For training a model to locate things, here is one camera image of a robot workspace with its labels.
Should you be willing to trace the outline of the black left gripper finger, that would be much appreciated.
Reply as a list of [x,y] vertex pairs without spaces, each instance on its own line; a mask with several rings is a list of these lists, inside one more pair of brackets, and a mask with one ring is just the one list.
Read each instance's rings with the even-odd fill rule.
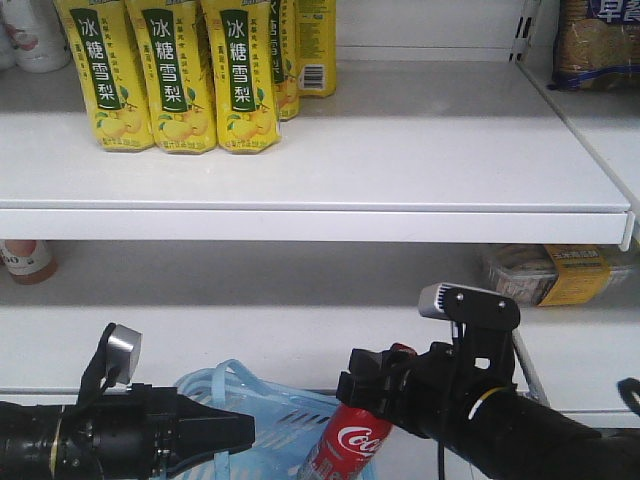
[[177,397],[177,453],[239,453],[255,441],[251,415],[212,408],[184,395]]
[[221,442],[174,442],[166,448],[164,474],[180,475],[214,459],[219,453],[234,453],[235,447]]

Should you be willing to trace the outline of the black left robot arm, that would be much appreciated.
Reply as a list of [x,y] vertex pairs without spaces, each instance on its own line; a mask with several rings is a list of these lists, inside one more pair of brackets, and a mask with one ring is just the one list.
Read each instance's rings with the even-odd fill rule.
[[4,479],[173,479],[255,441],[253,416],[134,384],[87,406],[1,405]]

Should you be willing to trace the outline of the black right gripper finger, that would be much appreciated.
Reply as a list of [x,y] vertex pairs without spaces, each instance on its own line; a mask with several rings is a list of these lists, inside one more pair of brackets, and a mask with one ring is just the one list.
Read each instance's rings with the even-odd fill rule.
[[399,391],[399,375],[391,372],[367,376],[343,371],[336,389],[336,398],[352,408],[374,415],[390,415]]
[[408,370],[416,356],[417,352],[411,347],[390,347],[379,352],[354,349],[349,361],[349,377],[355,383],[393,382]]

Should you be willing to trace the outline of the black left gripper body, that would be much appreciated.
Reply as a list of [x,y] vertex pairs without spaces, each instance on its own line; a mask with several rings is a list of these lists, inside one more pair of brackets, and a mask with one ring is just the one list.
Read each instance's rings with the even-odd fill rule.
[[177,406],[174,387],[135,384],[66,409],[59,422],[59,477],[167,478]]

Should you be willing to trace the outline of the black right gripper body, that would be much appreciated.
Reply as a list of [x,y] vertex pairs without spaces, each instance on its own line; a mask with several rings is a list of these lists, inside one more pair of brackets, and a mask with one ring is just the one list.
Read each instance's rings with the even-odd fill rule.
[[495,371],[466,365],[452,344],[432,343],[426,353],[410,361],[403,379],[400,428],[419,438],[453,443],[463,430],[473,401],[493,387],[513,387],[513,347],[495,360]]

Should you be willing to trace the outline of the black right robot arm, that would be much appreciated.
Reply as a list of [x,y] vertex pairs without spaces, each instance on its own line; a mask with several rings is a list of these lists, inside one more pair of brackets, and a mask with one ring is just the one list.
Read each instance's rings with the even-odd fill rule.
[[516,393],[464,376],[453,345],[421,355],[355,349],[338,399],[435,440],[491,479],[636,479],[639,436],[610,436]]

